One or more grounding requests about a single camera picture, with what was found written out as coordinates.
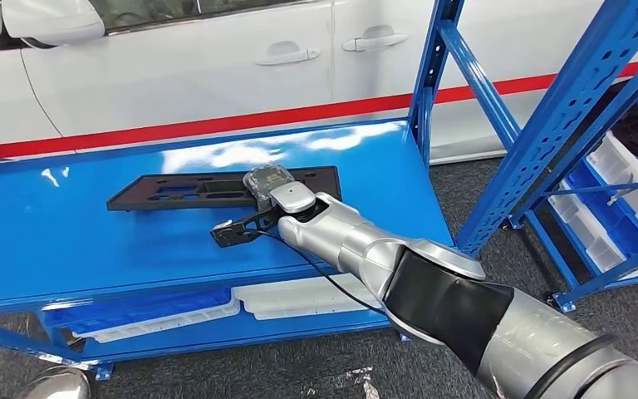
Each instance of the robotic arm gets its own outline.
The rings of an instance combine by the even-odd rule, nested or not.
[[[298,181],[269,194],[282,239],[356,276],[396,329],[445,345],[498,397],[638,397],[638,363],[612,348],[608,336],[485,281],[475,259],[384,231]],[[212,234],[221,244],[224,234],[239,234],[238,226],[221,224]]]

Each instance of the perforated metal upright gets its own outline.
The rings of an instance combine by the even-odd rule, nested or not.
[[[458,232],[455,241],[459,249],[476,255],[494,231],[503,222],[519,227],[520,219],[533,215],[532,209],[542,196],[571,169],[570,162],[557,165],[532,190],[554,155],[571,137],[583,118],[600,100],[611,83],[638,50],[638,1],[608,0],[603,3],[588,29],[573,49],[566,63],[547,90],[527,124],[520,129],[509,113],[475,55],[456,28],[461,2],[437,1],[434,18],[426,40],[422,64],[409,113],[409,123],[423,151],[428,151],[429,111],[443,71],[446,52],[450,52],[466,81],[474,91],[478,103],[493,125],[493,129],[508,150],[497,173],[481,194],[478,203]],[[575,155],[565,159],[577,160],[585,155],[599,138],[631,104],[638,100],[638,74],[628,84],[604,116],[594,121],[583,137],[574,144]],[[538,221],[534,229],[541,233]],[[553,251],[557,264],[563,264],[561,255],[544,232],[542,240]],[[626,270],[638,263],[638,254],[628,259]],[[564,277],[573,287],[571,272]],[[605,284],[613,281],[606,277]],[[598,288],[599,283],[586,283],[578,287],[575,295],[586,294]]]

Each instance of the blue storage bin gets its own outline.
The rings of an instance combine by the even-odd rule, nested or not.
[[[585,160],[572,170],[566,180],[573,189],[606,185]],[[605,227],[617,248],[629,258],[638,253],[638,219],[624,197],[608,205],[613,194],[614,191],[601,190],[577,193],[577,196]]]
[[[233,301],[231,288],[183,293],[162,293],[101,303],[47,310],[46,326],[69,328],[76,335],[167,318],[205,308],[216,308]]]

